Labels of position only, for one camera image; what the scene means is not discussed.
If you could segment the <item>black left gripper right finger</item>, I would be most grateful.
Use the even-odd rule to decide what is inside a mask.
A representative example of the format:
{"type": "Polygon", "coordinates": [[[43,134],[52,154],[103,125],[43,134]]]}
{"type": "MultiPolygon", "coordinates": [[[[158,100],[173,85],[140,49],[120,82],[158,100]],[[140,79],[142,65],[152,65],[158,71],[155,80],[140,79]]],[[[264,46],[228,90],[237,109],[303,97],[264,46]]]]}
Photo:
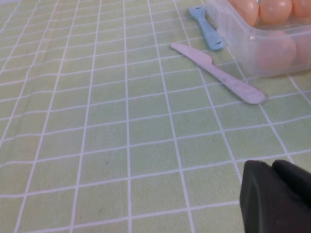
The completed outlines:
{"type": "Polygon", "coordinates": [[[286,184],[295,201],[311,210],[311,173],[285,160],[275,160],[272,169],[286,184]]]}

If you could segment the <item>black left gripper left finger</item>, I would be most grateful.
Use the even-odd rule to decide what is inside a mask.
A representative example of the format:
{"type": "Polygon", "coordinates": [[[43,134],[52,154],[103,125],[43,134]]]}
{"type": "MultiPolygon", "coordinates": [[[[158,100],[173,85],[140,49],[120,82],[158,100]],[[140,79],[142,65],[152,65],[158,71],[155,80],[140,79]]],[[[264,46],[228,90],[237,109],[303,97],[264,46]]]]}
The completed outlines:
{"type": "Polygon", "coordinates": [[[292,197],[286,184],[262,161],[246,161],[240,207],[247,233],[309,233],[311,211],[292,197]]]}

